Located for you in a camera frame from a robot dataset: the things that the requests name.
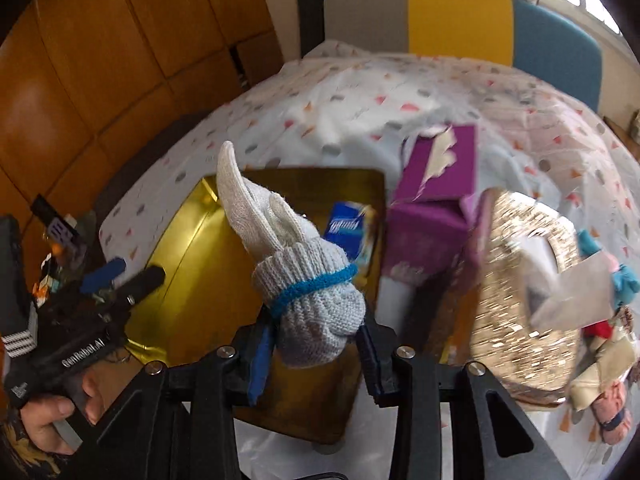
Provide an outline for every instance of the white knitted glove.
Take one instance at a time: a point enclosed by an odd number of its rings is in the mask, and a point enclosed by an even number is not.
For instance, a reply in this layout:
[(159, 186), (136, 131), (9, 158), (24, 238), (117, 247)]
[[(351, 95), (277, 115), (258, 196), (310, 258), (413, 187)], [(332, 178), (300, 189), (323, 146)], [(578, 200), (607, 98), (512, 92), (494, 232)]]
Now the white knitted glove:
[(220, 149), (216, 183), (229, 225), (257, 263), (254, 286), (280, 318), (282, 361), (294, 368), (333, 361), (365, 314), (351, 283), (355, 266), (283, 197), (243, 178), (229, 141)]

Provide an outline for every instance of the black cable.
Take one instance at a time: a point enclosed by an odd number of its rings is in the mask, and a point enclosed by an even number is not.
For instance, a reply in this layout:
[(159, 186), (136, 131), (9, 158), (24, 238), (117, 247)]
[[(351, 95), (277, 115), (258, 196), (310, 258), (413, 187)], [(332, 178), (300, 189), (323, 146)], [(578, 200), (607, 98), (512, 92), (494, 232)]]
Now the black cable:
[(296, 480), (328, 480), (328, 479), (349, 480), (342, 473), (322, 473), (319, 475), (311, 475), (311, 476), (305, 476), (302, 478), (297, 478)]

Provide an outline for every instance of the sleeve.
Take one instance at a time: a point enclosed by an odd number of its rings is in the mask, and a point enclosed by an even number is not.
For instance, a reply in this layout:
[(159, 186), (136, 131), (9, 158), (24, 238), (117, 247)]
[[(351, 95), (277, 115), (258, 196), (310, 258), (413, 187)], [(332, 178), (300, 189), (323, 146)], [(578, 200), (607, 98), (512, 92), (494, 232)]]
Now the sleeve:
[(33, 445), (20, 420), (10, 409), (0, 426), (0, 478), (2, 480), (50, 480), (60, 474), (69, 457), (45, 453)]

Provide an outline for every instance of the glittery gold box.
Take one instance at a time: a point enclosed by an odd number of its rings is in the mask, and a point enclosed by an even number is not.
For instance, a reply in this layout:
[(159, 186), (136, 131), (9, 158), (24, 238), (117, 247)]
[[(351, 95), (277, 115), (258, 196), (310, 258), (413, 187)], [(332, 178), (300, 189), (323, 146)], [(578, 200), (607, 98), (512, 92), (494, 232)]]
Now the glittery gold box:
[(492, 189), (484, 200), (490, 221), (476, 282), (464, 293), (452, 288), (439, 307), (426, 350), (442, 362), (484, 363), (517, 400), (555, 406), (566, 400), (580, 333), (539, 333), (529, 325), (516, 239), (548, 240), (562, 272), (580, 261), (575, 229), (556, 211), (519, 193)]

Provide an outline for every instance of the purple box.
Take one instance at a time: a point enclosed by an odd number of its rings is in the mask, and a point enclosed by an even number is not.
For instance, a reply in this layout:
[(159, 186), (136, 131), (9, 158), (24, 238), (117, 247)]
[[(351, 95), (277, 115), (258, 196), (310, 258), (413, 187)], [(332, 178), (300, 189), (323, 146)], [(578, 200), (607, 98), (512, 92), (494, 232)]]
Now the purple box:
[(420, 285), (446, 269), (465, 245), (474, 222), (476, 128), (453, 126), (456, 162), (423, 182), (435, 138), (419, 137), (386, 212), (383, 274)]

